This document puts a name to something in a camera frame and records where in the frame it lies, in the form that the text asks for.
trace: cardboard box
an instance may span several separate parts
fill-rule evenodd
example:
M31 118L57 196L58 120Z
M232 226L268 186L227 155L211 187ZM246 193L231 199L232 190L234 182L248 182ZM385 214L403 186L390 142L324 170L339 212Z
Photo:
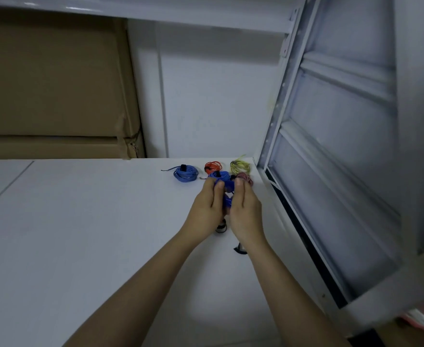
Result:
M8 154L3 150L12 146L14 136L23 137L18 140L21 155L27 154L28 158L35 158L33 150L24 150L26 146L33 148L33 143L40 144L35 149L41 156L37 158L67 158L65 151L84 158L84 151L96 155L98 146L101 155L111 155L115 138L120 145L124 139L139 136L139 131L138 102L123 19L0 9L3 158L18 158L17 152L11 150ZM28 136L41 138L27 140ZM45 142L49 141L47 136L67 140L49 143ZM103 143L103 138L110 139ZM80 152L72 153L70 145ZM46 147L50 149L49 157ZM130 157L121 146L119 149L119 157Z

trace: green-yellow wire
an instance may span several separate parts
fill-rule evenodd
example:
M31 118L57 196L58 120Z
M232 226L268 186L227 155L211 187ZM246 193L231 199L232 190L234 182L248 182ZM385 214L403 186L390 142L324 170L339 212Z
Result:
M231 162L230 164L231 174L236 175L240 172L250 174L250 163L247 163L246 161L241 159L244 156L245 154L243 154L241 157Z

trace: wall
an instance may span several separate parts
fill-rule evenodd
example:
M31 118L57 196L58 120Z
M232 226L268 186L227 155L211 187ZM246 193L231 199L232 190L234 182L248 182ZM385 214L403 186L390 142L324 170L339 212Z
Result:
M252 155L282 34L130 20L148 157Z

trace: person's left arm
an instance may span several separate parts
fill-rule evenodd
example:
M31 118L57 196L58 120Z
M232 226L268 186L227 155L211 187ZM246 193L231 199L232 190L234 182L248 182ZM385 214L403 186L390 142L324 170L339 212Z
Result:
M65 347L141 346L186 258L223 219L224 184L214 183L214 178L206 179L181 230L77 329Z

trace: brown floor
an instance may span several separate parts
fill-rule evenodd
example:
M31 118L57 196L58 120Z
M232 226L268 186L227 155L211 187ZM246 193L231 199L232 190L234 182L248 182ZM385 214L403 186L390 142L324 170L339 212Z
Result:
M387 347L424 347L424 331L412 326L401 326L393 321L376 331Z

